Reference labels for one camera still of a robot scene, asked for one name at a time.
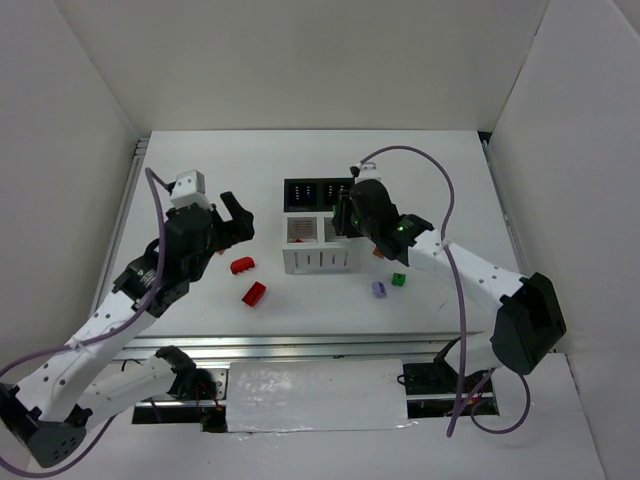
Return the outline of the small green lego brick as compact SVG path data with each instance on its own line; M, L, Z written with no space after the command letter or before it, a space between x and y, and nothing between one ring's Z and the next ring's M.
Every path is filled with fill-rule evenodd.
M405 285L406 275L398 272L394 272L391 278L391 284L393 286L402 287Z

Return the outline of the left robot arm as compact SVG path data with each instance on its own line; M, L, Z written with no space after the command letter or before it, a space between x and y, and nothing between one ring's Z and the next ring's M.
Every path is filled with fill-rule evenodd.
M42 468L65 461L95 426L156 395L214 397L215 381L175 346L99 379L134 337L199 281L212 256L254 236L253 215L234 195L220 196L223 220L206 200L174 205L163 215L163 238L151 242L116 279L113 290L64 346L32 374L1 387L1 420Z

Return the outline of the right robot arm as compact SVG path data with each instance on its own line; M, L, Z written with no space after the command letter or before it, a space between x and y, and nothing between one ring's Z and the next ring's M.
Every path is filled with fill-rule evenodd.
M504 270L451 242L427 220L400 213L378 180L341 190L332 224L339 235L364 237L384 258L453 287L461 312L472 302L492 318L482 333L462 327L431 363L416 374L403 374L401 382L407 387L452 392L465 389L469 376L501 367L526 376L567 332L548 277Z

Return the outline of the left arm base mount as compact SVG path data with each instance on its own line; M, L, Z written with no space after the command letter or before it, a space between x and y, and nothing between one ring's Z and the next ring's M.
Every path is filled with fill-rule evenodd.
M190 366L178 371L168 395L180 401L193 401L199 416L204 414L204 400L212 401L217 412L223 411L217 396L217 383L205 369Z

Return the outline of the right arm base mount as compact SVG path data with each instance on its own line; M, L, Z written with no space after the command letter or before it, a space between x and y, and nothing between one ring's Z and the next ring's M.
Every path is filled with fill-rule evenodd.
M450 376L444 365L434 363L405 363L396 381L405 389L407 414L410 419L444 418L453 413L457 378ZM497 415L493 385L488 381L463 410L469 416L474 405L478 415Z

